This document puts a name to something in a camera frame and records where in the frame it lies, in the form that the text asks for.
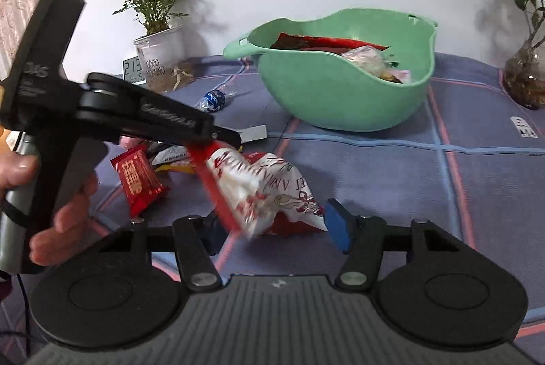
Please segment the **person left hand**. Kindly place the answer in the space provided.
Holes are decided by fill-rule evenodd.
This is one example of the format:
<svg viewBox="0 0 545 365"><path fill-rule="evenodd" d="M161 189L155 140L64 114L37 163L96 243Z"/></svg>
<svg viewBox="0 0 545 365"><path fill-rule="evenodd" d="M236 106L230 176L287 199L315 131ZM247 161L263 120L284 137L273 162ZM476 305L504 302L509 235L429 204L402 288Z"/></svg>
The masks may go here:
<svg viewBox="0 0 545 365"><path fill-rule="evenodd" d="M92 164L30 146L1 154L1 268L31 274L80 247L98 189Z"/></svg>

